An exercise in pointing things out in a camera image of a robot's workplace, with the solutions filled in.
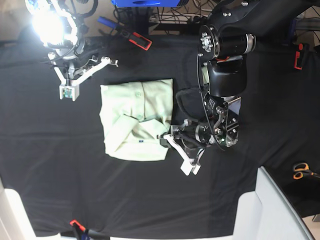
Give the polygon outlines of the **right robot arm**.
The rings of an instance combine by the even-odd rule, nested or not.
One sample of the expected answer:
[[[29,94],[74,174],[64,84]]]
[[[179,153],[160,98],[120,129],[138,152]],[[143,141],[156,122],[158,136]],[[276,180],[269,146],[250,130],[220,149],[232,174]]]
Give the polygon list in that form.
[[[97,10],[93,1],[86,13],[68,8],[63,0],[27,0],[25,6],[32,15],[32,27],[43,46],[50,50],[46,64],[53,67],[60,80],[59,98],[75,101],[80,85],[108,65],[118,66],[118,60],[99,54],[100,47],[90,45],[85,35],[85,19]]]

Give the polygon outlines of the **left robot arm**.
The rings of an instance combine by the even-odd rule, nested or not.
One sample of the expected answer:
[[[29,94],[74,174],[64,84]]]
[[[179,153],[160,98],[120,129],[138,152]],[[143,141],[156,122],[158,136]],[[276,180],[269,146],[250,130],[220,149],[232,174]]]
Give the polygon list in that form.
[[[160,142],[182,157],[185,175],[197,174],[200,159],[213,145],[225,150],[238,142],[240,94],[247,87],[247,55],[258,39],[281,24],[295,19],[317,0],[223,0],[199,28],[196,87],[179,90],[176,101],[198,93],[204,117],[188,115],[181,125],[171,126]]]

